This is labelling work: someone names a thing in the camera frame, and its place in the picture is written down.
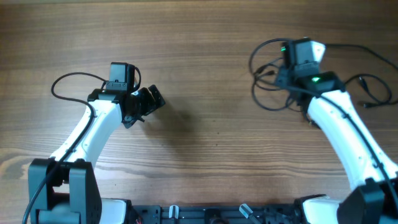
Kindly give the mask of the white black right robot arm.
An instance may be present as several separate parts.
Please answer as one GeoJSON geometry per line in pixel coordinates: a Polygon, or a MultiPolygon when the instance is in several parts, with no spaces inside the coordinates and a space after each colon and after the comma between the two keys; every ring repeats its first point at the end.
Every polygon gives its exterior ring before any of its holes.
{"type": "Polygon", "coordinates": [[[345,84],[321,72],[326,46],[310,39],[283,40],[283,65],[276,84],[295,93],[318,125],[346,172],[351,193],[302,202],[307,223],[397,223],[397,164],[380,148],[357,114],[345,84]]]}

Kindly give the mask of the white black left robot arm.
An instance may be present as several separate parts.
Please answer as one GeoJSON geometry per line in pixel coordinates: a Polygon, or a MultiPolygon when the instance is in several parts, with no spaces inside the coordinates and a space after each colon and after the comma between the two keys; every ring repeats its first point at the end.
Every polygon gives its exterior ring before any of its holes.
{"type": "Polygon", "coordinates": [[[67,140],[28,169],[29,203],[23,223],[143,223],[128,199],[103,198],[94,174],[112,133],[132,127],[165,105],[155,85],[141,87],[140,70],[113,62],[109,79],[82,104],[86,110],[67,140]]]}

